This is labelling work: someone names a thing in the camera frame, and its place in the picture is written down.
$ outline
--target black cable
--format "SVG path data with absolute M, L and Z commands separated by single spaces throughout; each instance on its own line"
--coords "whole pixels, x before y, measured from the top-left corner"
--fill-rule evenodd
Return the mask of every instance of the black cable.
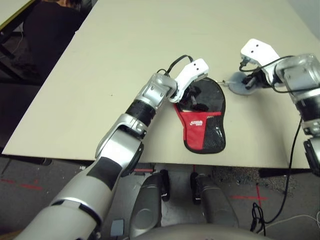
M 170 75 L 169 75 L 169 73 L 167 72 L 167 70 L 165 70 L 165 69 L 163 69 L 163 68 L 159 69 L 156 73 L 158 74 L 158 73 L 161 72 L 161 71 L 164 71 L 164 75 L 170 77 Z
M 190 60 L 190 63 L 192 63 L 194 61 L 194 59 L 191 56 L 188 55 L 182 55 L 181 57 L 177 58 L 175 61 L 173 61 L 173 63 L 170 64 L 168 70 L 166 71 L 168 74 L 171 72 L 172 68 L 178 63 L 180 62 L 182 59 L 188 57 Z
M 248 62 L 246 62 L 246 61 L 244 60 L 244 61 L 242 61 L 242 62 L 240 63 L 239 71 L 240 71 L 240 72 L 243 72 L 243 73 L 256 72 L 256 71 L 259 71 L 259 70 L 261 70 L 261 69 L 263 69 L 263 68 L 265 68 L 265 67 L 268 67 L 268 66 L 270 66 L 271 64 L 274 64 L 274 63 L 276 63 L 276 62 L 278 62 L 278 61 L 280 61 L 280 60 L 282 60 L 282 59 L 287 59 L 287 58 L 291 58 L 291 57 L 294 57 L 294 56 L 292 56 L 292 55 L 283 56 L 283 57 L 280 57 L 280 58 L 278 58 L 278 59 L 276 59 L 276 60 L 274 60 L 274 61 L 272 61 L 272 62 L 269 62 L 269 63 L 266 64 L 266 65 L 258 66 L 258 67 L 255 68 L 255 69 L 249 69 L 249 70 L 243 70 L 243 69 L 242 69 L 242 68 L 243 68 L 244 66 L 246 66 L 247 63 L 248 63 Z
M 275 88 L 275 84 L 271 84 L 270 86 L 271 86 L 272 90 L 278 94 L 298 93 L 298 92 L 310 91 L 310 90 L 315 90 L 315 89 L 320 88 L 319 86 L 317 86 L 317 87 L 310 87 L 310 88 L 297 89 L 297 90 L 279 91 Z
M 291 175 L 292 161 L 294 158 L 295 145 L 296 145 L 297 137 L 299 134 L 299 130 L 301 128 L 301 123 L 302 123 L 302 118 L 300 118 L 299 126 L 298 126 L 296 133 L 294 135 L 294 139 L 293 139 L 293 143 L 292 143 L 292 147 L 291 147 L 290 162 L 289 162 L 289 167 L 288 167 L 288 173 L 286 175 L 285 190 L 284 190 L 284 196 L 283 196 L 281 207 L 280 207 L 278 213 L 270 221 L 265 221 L 266 224 L 272 223 L 274 220 L 277 219 L 277 217 L 279 217 L 279 215 L 281 214 L 281 212 L 284 208 L 284 205 L 286 203 L 286 199 L 287 199 L 287 195 L 288 195 L 289 180 L 290 180 L 290 175 Z
M 192 63 L 192 62 L 194 61 L 194 59 L 193 59 L 191 56 L 189 56 L 189 55 L 182 55 L 181 57 L 178 57 L 176 60 L 173 61 L 173 63 L 170 64 L 168 70 L 165 70 L 165 69 L 161 68 L 161 69 L 159 69 L 159 70 L 157 71 L 157 73 L 159 73 L 160 71 L 164 71 L 164 75 L 170 77 L 169 73 L 171 72 L 172 68 L 173 68 L 178 62 L 180 62 L 182 59 L 187 58 L 187 57 L 189 58 L 190 63 Z
M 294 150 L 295 150 L 295 145 L 296 145 L 297 137 L 299 134 L 299 130 L 301 128 L 301 123 L 302 123 L 302 118 L 300 118 L 298 128 L 297 128 L 296 133 L 293 138 L 293 143 L 292 143 L 291 153 L 290 153 L 289 167 L 288 167 L 288 172 L 286 175 L 284 196 L 283 196 L 283 200 L 281 203 L 281 207 L 280 207 L 279 211 L 277 212 L 277 214 L 270 221 L 265 221 L 264 212 L 263 212 L 262 208 L 254 202 L 252 205 L 252 211 L 251 211 L 251 214 L 252 214 L 252 223 L 251 223 L 251 228 L 250 228 L 251 232 L 253 232 L 256 229 L 257 223 L 259 223 L 259 224 L 261 224 L 261 226 L 260 226 L 260 229 L 257 231 L 257 233 L 259 233 L 263 229 L 263 234 L 266 235 L 266 224 L 271 224 L 272 222 L 274 222 L 277 219 L 277 217 L 279 217 L 279 215 L 281 214 L 281 212 L 285 206 L 286 199 L 288 196 L 289 180 L 290 180 L 290 175 L 291 175 L 292 162 L 293 162 L 293 158 L 294 158 Z

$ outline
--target person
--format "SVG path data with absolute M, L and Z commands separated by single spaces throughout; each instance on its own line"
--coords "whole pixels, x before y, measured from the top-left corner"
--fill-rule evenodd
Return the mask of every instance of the person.
M 82 0 L 42 0 L 23 23 L 31 55 L 45 81 L 80 28 Z
M 82 0 L 80 4 L 80 12 L 87 16 L 98 0 Z

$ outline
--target white cable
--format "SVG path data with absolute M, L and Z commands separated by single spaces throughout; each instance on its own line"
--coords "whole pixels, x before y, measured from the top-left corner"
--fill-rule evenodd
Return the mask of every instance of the white cable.
M 320 224 L 319 224 L 319 215 L 320 215 L 320 211 L 318 211 L 317 213 L 316 213 L 316 216 L 315 216 L 315 218 L 316 218 L 316 222 L 318 223 L 318 227 L 319 227 L 319 229 L 320 229 Z
M 318 224 L 318 227 L 319 227 L 319 229 L 320 229 L 320 221 L 318 220 L 318 219 L 319 219 L 319 215 L 320 215 L 320 211 L 317 212 L 316 218 L 314 218 L 313 216 L 310 216 L 310 215 L 306 215 L 306 214 L 301 214 L 301 215 L 297 215 L 297 216 L 292 216 L 292 217 L 289 217 L 289 218 L 287 218 L 287 219 L 283 219 L 283 220 L 280 220 L 280 221 L 276 221 L 276 222 L 274 222 L 274 223 L 271 223 L 271 224 L 269 224 L 268 226 L 266 226 L 265 229 L 268 229 L 268 228 L 270 228 L 270 227 L 272 227 L 272 226 L 274 226 L 274 225 L 281 224 L 281 223 L 290 221 L 290 220 L 292 220 L 292 219 L 297 219 L 297 218 L 301 218 L 301 217 L 307 217 L 307 218 L 310 218 L 310 219 L 316 221 L 317 224 Z
M 24 39 L 24 34 L 23 34 L 23 32 L 22 32 L 21 26 L 19 26 L 19 29 L 20 29 L 20 33 L 21 33 L 21 39 L 20 39 L 20 41 L 18 42 L 18 45 L 16 46 L 16 48 L 11 52 L 11 54 L 14 54 L 14 53 L 18 50 L 18 48 L 20 47 L 20 44 L 21 44 L 22 40 Z M 8 57 L 8 56 L 4 55 L 4 56 L 1 56 L 0 59 L 4 59 L 4 58 L 7 58 L 7 57 Z

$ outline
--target robotic hand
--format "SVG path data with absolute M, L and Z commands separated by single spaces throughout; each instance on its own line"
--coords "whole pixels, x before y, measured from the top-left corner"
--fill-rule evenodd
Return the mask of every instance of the robotic hand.
M 192 81 L 208 75 L 203 59 L 186 65 L 176 79 L 151 76 L 96 149 L 96 161 L 78 173 L 17 240 L 99 239 L 120 177 L 129 175 L 143 152 L 142 140 L 165 99 L 177 103 Z
M 289 93 L 302 118 L 302 128 L 312 137 L 303 143 L 312 172 L 320 176 L 320 63 L 313 54 L 279 57 L 268 44 L 250 39 L 241 49 L 242 62 L 229 83 L 232 92 L 250 95 L 259 88 Z M 242 70 L 247 63 L 258 65 Z M 276 87 L 286 86 L 287 91 Z

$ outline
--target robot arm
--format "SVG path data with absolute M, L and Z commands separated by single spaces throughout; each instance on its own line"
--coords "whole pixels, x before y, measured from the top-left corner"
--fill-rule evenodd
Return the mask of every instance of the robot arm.
M 250 91 L 256 88 L 285 86 L 302 117 L 302 128 L 312 137 L 303 143 L 312 172 L 320 176 L 320 63 L 313 54 L 280 58 L 268 44 L 250 39 L 241 49 L 240 70 L 247 63 L 259 67 L 240 84 Z
M 119 178 L 138 163 L 151 120 L 165 99 L 180 101 L 189 84 L 207 76 L 208 70 L 205 61 L 197 59 L 176 79 L 153 74 L 98 144 L 96 161 L 78 173 L 16 239 L 99 239 Z

